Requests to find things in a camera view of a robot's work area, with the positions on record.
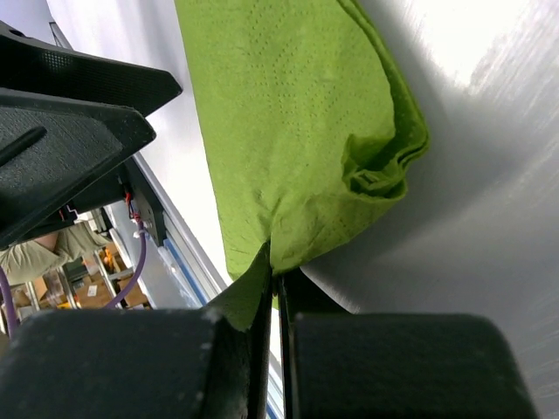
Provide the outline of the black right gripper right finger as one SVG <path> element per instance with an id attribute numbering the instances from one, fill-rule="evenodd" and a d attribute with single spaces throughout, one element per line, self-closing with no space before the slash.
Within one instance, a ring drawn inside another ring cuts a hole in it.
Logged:
<path id="1" fill-rule="evenodd" d="M 277 292 L 288 418 L 536 417 L 488 319 L 353 314 L 299 270 Z"/>

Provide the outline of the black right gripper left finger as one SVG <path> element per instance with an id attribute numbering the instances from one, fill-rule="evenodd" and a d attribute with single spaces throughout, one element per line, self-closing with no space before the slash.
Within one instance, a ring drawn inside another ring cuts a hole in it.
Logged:
<path id="1" fill-rule="evenodd" d="M 4 418 L 263 418 L 269 248 L 198 309 L 38 313 L 1 359 Z"/>

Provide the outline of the green paper napkin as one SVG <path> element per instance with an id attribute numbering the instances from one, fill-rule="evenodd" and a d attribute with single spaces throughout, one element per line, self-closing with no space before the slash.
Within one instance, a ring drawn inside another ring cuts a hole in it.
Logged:
<path id="1" fill-rule="evenodd" d="M 226 269 L 216 301 L 251 327 L 262 261 L 291 271 L 406 194 L 429 146 L 396 61 L 356 1 L 179 1 Z"/>

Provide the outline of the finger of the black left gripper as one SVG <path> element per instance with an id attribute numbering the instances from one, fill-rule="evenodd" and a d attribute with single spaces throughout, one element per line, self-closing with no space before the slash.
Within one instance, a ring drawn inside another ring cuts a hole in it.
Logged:
<path id="1" fill-rule="evenodd" d="M 1 23 L 1 87 L 127 106 L 144 117 L 183 91 L 167 71 L 51 45 L 6 23 Z"/>
<path id="2" fill-rule="evenodd" d="M 2 89 L 1 147 L 26 134 L 40 138 L 1 162 L 3 247 L 155 138 L 133 108 Z"/>

